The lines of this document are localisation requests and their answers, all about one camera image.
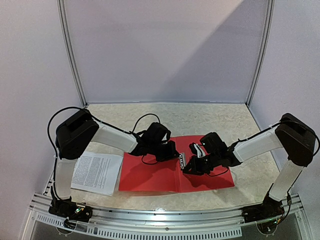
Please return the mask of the chrome spine lever clip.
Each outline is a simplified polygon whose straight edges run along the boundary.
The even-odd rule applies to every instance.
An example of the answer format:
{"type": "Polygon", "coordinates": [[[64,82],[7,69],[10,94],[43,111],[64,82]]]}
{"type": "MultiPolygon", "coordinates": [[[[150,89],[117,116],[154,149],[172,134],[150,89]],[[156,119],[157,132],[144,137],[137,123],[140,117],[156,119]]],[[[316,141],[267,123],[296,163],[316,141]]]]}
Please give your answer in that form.
{"type": "Polygon", "coordinates": [[[186,167],[186,155],[185,153],[181,152],[178,156],[180,169],[183,170],[186,167]]]}

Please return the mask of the red file folder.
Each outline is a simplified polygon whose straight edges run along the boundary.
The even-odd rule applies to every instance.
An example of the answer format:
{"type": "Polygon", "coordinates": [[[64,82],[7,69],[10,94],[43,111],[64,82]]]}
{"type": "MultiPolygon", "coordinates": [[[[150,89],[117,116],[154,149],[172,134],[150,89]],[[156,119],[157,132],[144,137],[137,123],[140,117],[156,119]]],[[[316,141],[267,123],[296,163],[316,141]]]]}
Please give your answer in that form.
{"type": "Polygon", "coordinates": [[[192,175],[181,171],[178,158],[157,162],[153,155],[125,153],[118,190],[121,192],[191,193],[232,188],[231,171],[218,166],[209,174],[192,175]]]}

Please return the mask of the printed paper sheet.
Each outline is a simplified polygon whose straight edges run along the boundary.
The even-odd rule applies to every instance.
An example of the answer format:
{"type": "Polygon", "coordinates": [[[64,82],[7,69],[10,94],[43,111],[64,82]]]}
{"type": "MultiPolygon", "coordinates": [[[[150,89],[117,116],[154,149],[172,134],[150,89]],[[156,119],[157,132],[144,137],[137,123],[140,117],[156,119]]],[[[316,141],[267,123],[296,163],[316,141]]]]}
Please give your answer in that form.
{"type": "Polygon", "coordinates": [[[122,162],[121,155],[85,151],[75,164],[71,188],[112,196],[122,162]]]}

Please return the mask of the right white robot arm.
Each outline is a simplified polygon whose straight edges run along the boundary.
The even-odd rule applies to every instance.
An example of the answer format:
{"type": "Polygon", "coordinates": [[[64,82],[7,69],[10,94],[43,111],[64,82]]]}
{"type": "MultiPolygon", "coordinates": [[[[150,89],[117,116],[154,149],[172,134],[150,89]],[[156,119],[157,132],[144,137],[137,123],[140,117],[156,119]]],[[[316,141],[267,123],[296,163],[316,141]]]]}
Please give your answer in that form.
{"type": "Polygon", "coordinates": [[[191,143],[192,156],[180,160],[184,174],[202,176],[216,167],[231,168],[270,153],[283,152],[287,160],[278,167],[279,175],[266,194],[267,200],[259,206],[262,218],[269,218],[278,210],[278,203],[288,194],[302,171],[313,161],[320,150],[320,139],[316,132],[290,113],[268,128],[231,145],[216,132],[203,136],[199,143],[191,143]]]}

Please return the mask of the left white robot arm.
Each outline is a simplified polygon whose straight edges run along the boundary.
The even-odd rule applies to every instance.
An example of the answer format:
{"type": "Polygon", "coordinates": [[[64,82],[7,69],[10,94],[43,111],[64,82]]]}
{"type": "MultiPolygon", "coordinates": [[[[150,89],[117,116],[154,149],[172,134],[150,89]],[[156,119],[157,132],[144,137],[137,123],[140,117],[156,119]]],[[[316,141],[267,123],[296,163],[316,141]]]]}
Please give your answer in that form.
{"type": "Polygon", "coordinates": [[[75,211],[68,201],[74,167],[90,143],[116,148],[135,157],[152,155],[157,162],[179,155],[171,131],[160,121],[151,123],[146,130],[126,131],[98,119],[86,108],[73,109],[76,112],[56,128],[55,137],[48,137],[55,152],[51,193],[58,199],[54,207],[63,217],[70,217],[75,211]]]}

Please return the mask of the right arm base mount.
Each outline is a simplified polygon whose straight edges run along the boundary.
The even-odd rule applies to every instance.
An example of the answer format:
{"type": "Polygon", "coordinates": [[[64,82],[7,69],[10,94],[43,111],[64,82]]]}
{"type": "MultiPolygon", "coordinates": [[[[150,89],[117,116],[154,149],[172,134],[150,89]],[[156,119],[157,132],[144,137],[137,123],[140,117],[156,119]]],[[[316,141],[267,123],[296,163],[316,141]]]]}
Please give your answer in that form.
{"type": "Polygon", "coordinates": [[[276,201],[269,196],[266,196],[262,203],[241,208],[241,216],[244,218],[245,223],[272,219],[284,214],[284,212],[282,201],[276,201]]]}

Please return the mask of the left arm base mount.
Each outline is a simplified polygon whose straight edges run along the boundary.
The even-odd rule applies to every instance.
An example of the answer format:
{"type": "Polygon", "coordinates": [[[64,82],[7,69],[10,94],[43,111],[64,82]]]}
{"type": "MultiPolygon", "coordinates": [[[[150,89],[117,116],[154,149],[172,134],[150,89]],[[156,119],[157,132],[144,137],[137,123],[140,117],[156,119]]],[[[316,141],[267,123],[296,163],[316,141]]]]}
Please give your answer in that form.
{"type": "Polygon", "coordinates": [[[84,202],[74,202],[71,198],[66,200],[58,200],[55,198],[51,201],[48,212],[72,221],[88,223],[93,215],[93,208],[84,202]]]}

